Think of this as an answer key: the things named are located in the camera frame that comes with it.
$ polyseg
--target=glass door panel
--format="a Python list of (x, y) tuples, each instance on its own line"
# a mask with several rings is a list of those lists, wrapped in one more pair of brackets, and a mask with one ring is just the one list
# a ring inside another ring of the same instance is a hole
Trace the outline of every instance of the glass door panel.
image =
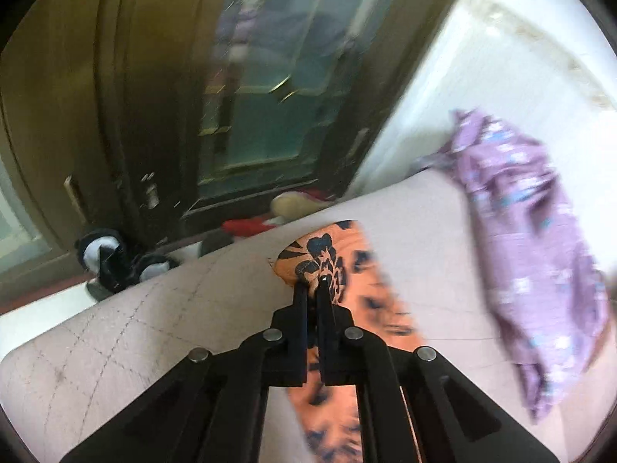
[(300, 180), (392, 0), (226, 0), (206, 76), (199, 198)]
[(49, 251), (0, 161), (0, 273)]

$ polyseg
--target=purple patterned fabric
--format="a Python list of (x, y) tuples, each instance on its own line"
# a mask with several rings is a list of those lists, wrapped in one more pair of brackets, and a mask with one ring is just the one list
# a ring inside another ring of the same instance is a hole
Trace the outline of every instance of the purple patterned fabric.
[(471, 201), (488, 305), (538, 421), (587, 366), (608, 318), (598, 270), (544, 146), (479, 111), (425, 160)]

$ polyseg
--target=orange fabric with black pattern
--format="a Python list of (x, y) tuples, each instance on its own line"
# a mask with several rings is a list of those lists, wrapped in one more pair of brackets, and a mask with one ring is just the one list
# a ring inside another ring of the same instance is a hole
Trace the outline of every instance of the orange fabric with black pattern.
[[(348, 308), (358, 327), (395, 348), (414, 351), (423, 344), (411, 318), (380, 275), (354, 221), (339, 221), (297, 239), (280, 253), (274, 271), (290, 286), (298, 280), (307, 283), (310, 297), (325, 276), (332, 303)], [(308, 350), (307, 360), (307, 384), (288, 391), (309, 446), (319, 462), (361, 462), (355, 387), (323, 385), (317, 348)]]

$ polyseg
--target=wooden door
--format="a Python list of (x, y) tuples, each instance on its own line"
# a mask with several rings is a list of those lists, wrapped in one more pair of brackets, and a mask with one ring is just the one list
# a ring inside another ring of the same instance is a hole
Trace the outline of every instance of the wooden door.
[(0, 266), (0, 299), (81, 272), (75, 240), (123, 224), (98, 121), (99, 1), (32, 0), (1, 49), (3, 193), (32, 255)]

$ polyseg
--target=floor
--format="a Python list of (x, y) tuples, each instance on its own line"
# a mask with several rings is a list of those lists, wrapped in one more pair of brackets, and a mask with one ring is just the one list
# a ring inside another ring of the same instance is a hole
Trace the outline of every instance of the floor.
[[(450, 111), (481, 106), (545, 142), (602, 269), (617, 278), (617, 58), (578, 0), (458, 0), (350, 186), (404, 179)], [(197, 245), (175, 252), (197, 257)], [(0, 316), (0, 359), (94, 305), (84, 284)]]

